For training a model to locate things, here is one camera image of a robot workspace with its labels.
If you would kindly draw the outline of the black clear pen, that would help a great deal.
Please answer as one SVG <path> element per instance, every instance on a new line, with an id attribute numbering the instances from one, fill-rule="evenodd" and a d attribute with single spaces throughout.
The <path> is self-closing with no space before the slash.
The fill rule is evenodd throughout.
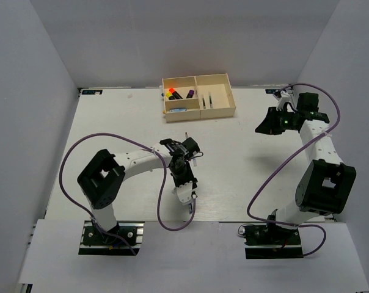
<path id="1" fill-rule="evenodd" d="M 203 106 L 203 109 L 206 109 L 206 102 L 205 102 L 204 95 L 201 95 L 201 99 L 202 99 L 202 106 Z"/>

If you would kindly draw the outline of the purple cap highlighter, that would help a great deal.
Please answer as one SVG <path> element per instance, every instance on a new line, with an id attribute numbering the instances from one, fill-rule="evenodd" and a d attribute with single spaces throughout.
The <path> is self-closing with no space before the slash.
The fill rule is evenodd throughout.
<path id="1" fill-rule="evenodd" d="M 194 96 L 194 90 L 189 90 L 188 94 L 186 95 L 186 99 L 192 98 Z"/>

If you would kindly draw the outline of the orange cap highlighter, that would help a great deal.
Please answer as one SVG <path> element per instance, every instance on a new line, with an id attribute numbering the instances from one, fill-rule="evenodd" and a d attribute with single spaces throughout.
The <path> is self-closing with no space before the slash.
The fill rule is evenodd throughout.
<path id="1" fill-rule="evenodd" d="M 174 88 L 170 88 L 169 92 L 175 99 L 183 99 L 182 96 Z"/>

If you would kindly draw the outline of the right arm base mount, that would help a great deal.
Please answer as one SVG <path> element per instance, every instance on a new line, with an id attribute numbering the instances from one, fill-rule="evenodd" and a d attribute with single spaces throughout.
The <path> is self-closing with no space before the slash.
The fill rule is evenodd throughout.
<path id="1" fill-rule="evenodd" d="M 298 230 L 284 229 L 275 224 L 243 224 L 238 236 L 244 239 L 246 259 L 303 258 Z"/>

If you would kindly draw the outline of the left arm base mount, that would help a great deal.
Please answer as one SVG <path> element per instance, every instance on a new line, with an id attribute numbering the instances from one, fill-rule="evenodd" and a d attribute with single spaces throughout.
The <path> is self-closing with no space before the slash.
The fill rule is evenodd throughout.
<path id="1" fill-rule="evenodd" d="M 118 222 L 116 232 L 131 248 L 117 237 L 101 234 L 94 223 L 85 221 L 78 255 L 136 256 L 141 248 L 144 223 Z"/>

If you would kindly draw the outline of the blue clear highlighter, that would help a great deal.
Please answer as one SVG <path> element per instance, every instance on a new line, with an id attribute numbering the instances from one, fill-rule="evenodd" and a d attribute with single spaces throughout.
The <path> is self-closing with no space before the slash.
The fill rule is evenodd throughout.
<path id="1" fill-rule="evenodd" d="M 185 108 L 176 108 L 176 109 L 171 109 L 169 110 L 169 113 L 178 113 L 178 112 L 186 112 L 187 109 Z"/>

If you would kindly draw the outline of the green clear pen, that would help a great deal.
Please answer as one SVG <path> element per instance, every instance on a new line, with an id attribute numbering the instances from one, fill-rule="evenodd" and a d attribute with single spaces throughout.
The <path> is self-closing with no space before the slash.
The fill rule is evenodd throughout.
<path id="1" fill-rule="evenodd" d="M 210 109 L 213 109 L 213 99 L 212 99 L 211 92 L 208 92 L 208 99 L 209 99 Z"/>

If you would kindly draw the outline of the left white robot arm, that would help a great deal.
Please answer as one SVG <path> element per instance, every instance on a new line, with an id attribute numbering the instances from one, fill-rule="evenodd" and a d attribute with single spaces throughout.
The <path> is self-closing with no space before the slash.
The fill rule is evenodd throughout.
<path id="1" fill-rule="evenodd" d="M 104 243 L 113 243 L 118 236 L 112 202 L 127 179 L 161 168 L 170 171 L 179 202 L 193 205 L 197 178 L 190 160 L 200 153 L 197 142 L 189 137 L 183 142 L 164 139 L 159 143 L 130 153 L 112 154 L 100 150 L 87 164 L 77 182 L 87 197 L 93 218 L 98 224 L 97 236 Z"/>

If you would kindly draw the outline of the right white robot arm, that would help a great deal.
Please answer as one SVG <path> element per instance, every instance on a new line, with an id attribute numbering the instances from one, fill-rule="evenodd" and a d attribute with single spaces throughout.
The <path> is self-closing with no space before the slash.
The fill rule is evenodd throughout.
<path id="1" fill-rule="evenodd" d="M 290 95 L 281 91 L 277 96 L 278 105 L 268 108 L 255 131 L 266 135 L 297 131 L 309 166 L 296 188 L 294 200 L 276 209 L 272 224 L 265 228 L 265 237 L 274 244 L 286 238 L 287 229 L 292 230 L 319 215 L 341 213 L 356 178 L 356 169 L 346 165 L 336 152 L 329 117 L 318 108 L 318 95 L 300 93 L 291 112 L 287 109 Z"/>

